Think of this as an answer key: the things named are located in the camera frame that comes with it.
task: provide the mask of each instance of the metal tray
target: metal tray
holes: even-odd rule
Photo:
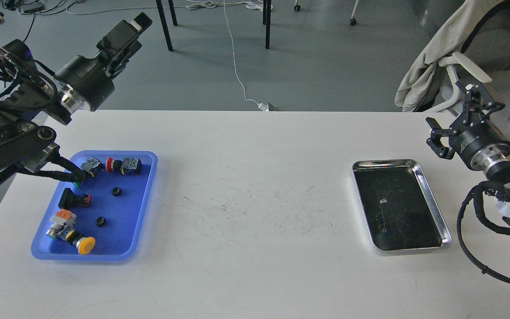
[[[412,159],[359,161],[352,169],[375,248],[404,253],[451,244],[419,163]]]

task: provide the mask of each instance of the cable wrap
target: cable wrap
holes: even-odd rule
[[[477,259],[475,256],[473,256],[473,254],[469,251],[468,247],[466,246],[466,244],[464,242],[464,238],[462,237],[462,219],[464,218],[466,207],[469,205],[469,203],[471,202],[472,199],[474,200],[475,214],[476,214],[476,216],[478,216],[478,219],[480,220],[480,222],[482,222],[482,219],[480,218],[480,216],[482,216],[482,218],[484,220],[486,220],[488,222],[488,224],[491,224],[493,226],[492,228],[490,228],[488,225],[484,224],[486,227],[490,228],[491,230],[493,230],[499,234],[506,234],[506,233],[504,233],[504,230],[503,230],[504,228],[506,228],[507,230],[510,230],[510,228],[500,227],[500,226],[497,226],[496,224],[493,224],[492,222],[490,222],[490,220],[488,220],[485,217],[485,212],[483,210],[483,194],[484,194],[484,192],[488,193],[488,194],[497,194],[497,192],[503,192],[503,191],[506,191],[506,190],[502,184],[489,182],[489,181],[481,182],[480,184],[474,186],[470,190],[470,192],[467,194],[464,201],[462,202],[462,206],[460,208],[460,211],[458,212],[458,219],[456,222],[456,230],[458,233],[458,241],[460,242],[462,251],[464,252],[465,256],[467,256],[467,258],[470,260],[470,262],[472,262],[476,267],[478,267],[481,270],[482,274],[490,275],[491,277],[493,277],[495,279],[498,279],[505,283],[510,284],[510,277],[499,274],[495,270],[492,270],[490,267],[488,267],[485,264],[483,264],[482,262],[480,262],[479,259]]]

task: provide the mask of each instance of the plastic tray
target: plastic tray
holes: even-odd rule
[[[157,157],[146,151],[81,151],[74,154],[70,161],[80,166],[91,157],[97,158],[103,164],[108,157],[114,160],[138,157],[143,166],[139,175],[122,175],[103,170],[95,178],[88,177],[80,187],[69,182],[59,182],[31,244],[31,253],[35,258],[115,262],[126,259],[135,251],[155,175]],[[121,196],[114,197],[111,194],[115,186],[121,188]],[[70,188],[76,195],[92,196],[89,207],[78,206],[70,209],[77,216],[74,228],[96,239],[95,247],[86,255],[78,254],[77,249],[64,240],[53,240],[46,235],[52,224],[51,216],[59,210],[58,202],[65,188]],[[102,227],[95,225],[99,216],[107,220]]]

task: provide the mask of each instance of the white cable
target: white cable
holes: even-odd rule
[[[186,2],[191,2],[186,6],[188,10],[196,10],[199,8],[208,8],[213,9],[217,7],[230,7],[230,6],[238,6],[239,4],[244,4],[245,7],[249,10],[259,10],[263,11],[263,0],[259,0],[258,4],[255,4],[254,1],[241,1],[241,2],[217,2],[217,1],[196,1],[196,0],[185,0]]]
[[[235,45],[233,45],[233,35],[231,35],[231,29],[229,28],[229,21],[227,19],[227,13],[225,13],[225,0],[223,0],[223,14],[225,16],[225,24],[227,24],[227,30],[229,31],[229,36],[231,37],[231,52],[233,54],[233,70],[235,71],[235,76],[237,77],[237,80],[239,81],[239,84],[241,84],[241,87],[243,88],[243,97],[246,101],[253,101],[259,106],[259,103],[253,99],[247,99],[247,92],[245,91],[245,85],[241,82],[239,79],[239,75],[237,75],[237,65],[235,63]]]
[[[245,7],[249,10],[259,10],[263,11],[263,0],[259,0],[259,4],[255,4],[253,1],[241,1],[241,2],[231,2],[226,3],[224,2],[217,2],[217,1],[195,1],[195,0],[184,0],[186,2],[191,2],[192,4],[188,4],[186,6],[175,6],[173,8],[187,8],[188,10],[196,10],[199,8],[217,8],[217,7],[226,7],[226,6],[237,6],[239,4],[244,4]],[[103,10],[100,12],[87,12],[87,13],[76,13],[71,12],[69,8],[73,6],[73,4],[77,4],[76,0],[72,0],[69,2],[69,4],[66,6],[66,12],[69,14],[72,14],[74,16],[88,16],[91,14],[99,14],[99,13],[105,13],[105,12],[116,12],[121,10],[134,10],[134,9],[156,9],[157,7],[139,7],[139,8],[119,8],[119,9],[109,9],[109,10]]]

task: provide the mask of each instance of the white table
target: white table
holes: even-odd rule
[[[0,205],[0,318],[510,317],[510,285],[480,274],[455,234],[460,202],[483,174],[437,158],[424,117],[98,111],[75,113],[67,127],[50,120],[63,156],[153,151],[156,179],[136,253],[75,263],[31,256],[57,182],[17,176]],[[449,249],[372,248],[352,164],[397,158],[422,165]],[[510,237],[484,228],[471,207],[464,224],[472,252],[510,275]]]

